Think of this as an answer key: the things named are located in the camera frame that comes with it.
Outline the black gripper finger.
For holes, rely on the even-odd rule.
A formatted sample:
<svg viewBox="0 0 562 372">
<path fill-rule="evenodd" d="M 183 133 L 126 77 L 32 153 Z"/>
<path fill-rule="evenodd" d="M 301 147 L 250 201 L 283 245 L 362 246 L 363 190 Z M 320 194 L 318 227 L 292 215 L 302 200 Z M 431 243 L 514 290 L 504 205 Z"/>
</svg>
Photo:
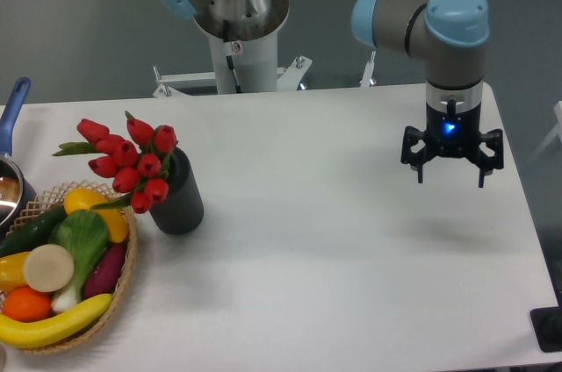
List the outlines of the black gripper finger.
<svg viewBox="0 0 562 372">
<path fill-rule="evenodd" d="M 478 186 L 483 188 L 488 175 L 503 169 L 503 131 L 493 129 L 486 133 L 477 132 L 469 145 L 469 162 L 478 168 Z"/>
<path fill-rule="evenodd" d="M 436 141 L 429 133 L 407 126 L 402 139 L 400 162 L 416 172 L 418 183 L 423 183 L 424 165 L 436 157 Z"/>
</svg>

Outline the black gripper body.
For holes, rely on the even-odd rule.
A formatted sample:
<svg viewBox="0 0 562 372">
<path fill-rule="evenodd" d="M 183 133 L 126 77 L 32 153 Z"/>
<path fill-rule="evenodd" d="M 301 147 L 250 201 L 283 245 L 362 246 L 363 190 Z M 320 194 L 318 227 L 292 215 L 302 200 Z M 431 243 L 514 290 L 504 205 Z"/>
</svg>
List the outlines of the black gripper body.
<svg viewBox="0 0 562 372">
<path fill-rule="evenodd" d="M 426 133 L 448 156 L 475 145 L 479 137 L 482 85 L 468 89 L 440 89 L 426 86 Z"/>
</svg>

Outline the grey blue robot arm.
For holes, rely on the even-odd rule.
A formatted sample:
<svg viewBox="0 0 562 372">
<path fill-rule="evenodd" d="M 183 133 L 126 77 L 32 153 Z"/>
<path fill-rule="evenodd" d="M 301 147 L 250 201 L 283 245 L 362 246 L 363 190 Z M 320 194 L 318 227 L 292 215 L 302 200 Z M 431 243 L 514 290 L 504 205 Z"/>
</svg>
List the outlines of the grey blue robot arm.
<svg viewBox="0 0 562 372">
<path fill-rule="evenodd" d="M 219 93 L 294 89 L 280 73 L 277 34 L 288 0 L 159 0 L 207 36 Z M 481 176 L 504 165 L 503 134 L 479 129 L 489 37 L 486 0 L 357 0 L 350 27 L 367 46 L 401 52 L 426 66 L 426 127 L 406 128 L 400 159 L 417 173 L 436 157 L 465 159 Z"/>
</svg>

